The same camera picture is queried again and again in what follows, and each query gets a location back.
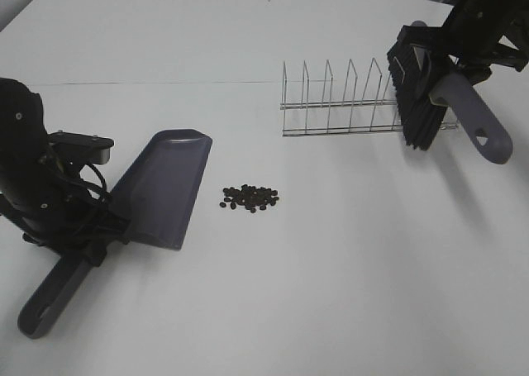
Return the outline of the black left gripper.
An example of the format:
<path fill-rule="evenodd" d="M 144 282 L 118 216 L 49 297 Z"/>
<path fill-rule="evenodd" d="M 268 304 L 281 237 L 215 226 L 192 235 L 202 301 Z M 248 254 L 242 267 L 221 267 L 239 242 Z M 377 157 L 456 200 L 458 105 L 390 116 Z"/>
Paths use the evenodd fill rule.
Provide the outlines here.
<path fill-rule="evenodd" d="M 98 166 L 62 159 L 44 125 L 40 94 L 1 80 L 1 214 L 25 241 L 101 264 L 107 245 L 128 244 L 131 220 L 111 212 Z"/>

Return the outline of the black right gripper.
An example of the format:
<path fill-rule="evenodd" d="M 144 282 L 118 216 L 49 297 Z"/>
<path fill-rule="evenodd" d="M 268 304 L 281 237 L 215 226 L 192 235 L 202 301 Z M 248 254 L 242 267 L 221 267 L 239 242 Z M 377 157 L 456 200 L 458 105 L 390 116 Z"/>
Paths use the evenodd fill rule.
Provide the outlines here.
<path fill-rule="evenodd" d="M 528 0 L 459 0 L 443 24 L 458 70 L 472 83 L 487 80 L 490 66 L 521 72 L 528 64 Z M 403 26 L 399 45 L 445 51 L 438 26 Z"/>

